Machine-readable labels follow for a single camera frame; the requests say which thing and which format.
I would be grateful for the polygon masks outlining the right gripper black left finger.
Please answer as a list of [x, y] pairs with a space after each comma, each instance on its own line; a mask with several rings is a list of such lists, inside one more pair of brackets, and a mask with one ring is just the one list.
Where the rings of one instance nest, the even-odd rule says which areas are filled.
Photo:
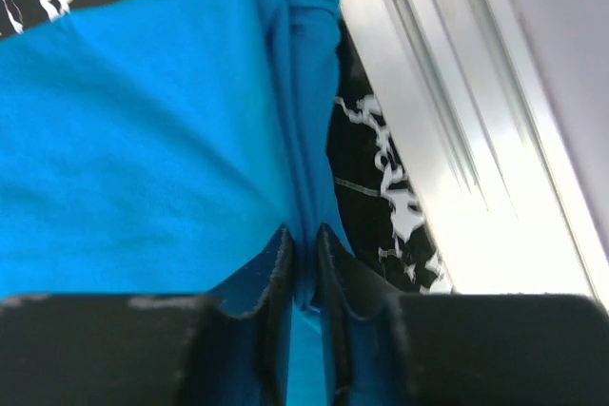
[[293, 241], [198, 295], [29, 294], [1, 302], [5, 405], [282, 405]]

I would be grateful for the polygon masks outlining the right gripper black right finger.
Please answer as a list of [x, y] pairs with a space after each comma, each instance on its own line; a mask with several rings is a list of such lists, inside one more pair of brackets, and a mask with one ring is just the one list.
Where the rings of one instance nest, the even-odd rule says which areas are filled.
[[317, 236], [332, 405], [604, 405], [608, 316], [573, 295], [405, 293]]

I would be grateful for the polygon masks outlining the blue t shirt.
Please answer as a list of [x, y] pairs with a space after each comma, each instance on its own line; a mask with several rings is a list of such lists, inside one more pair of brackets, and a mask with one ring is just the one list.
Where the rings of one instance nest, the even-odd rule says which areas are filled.
[[193, 292], [286, 224], [287, 401], [325, 402], [312, 305], [340, 0], [1, 0], [1, 292]]

